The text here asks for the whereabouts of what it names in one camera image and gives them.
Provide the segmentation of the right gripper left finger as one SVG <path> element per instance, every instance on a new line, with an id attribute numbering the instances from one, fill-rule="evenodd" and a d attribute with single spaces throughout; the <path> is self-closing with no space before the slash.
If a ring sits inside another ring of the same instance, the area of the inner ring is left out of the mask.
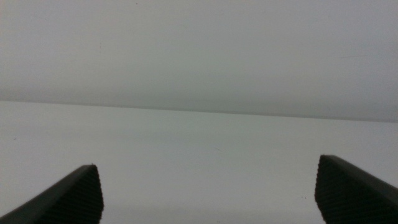
<path id="1" fill-rule="evenodd" d="M 1 217 L 3 224 L 99 224 L 104 210 L 100 175 L 83 165 Z"/>

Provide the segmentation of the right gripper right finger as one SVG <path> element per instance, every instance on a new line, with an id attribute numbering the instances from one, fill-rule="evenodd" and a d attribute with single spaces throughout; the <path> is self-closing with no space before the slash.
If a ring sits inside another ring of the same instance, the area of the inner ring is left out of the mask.
<path id="1" fill-rule="evenodd" d="M 320 156 L 315 201 L 327 224 L 397 224 L 397 187 L 337 156 Z"/>

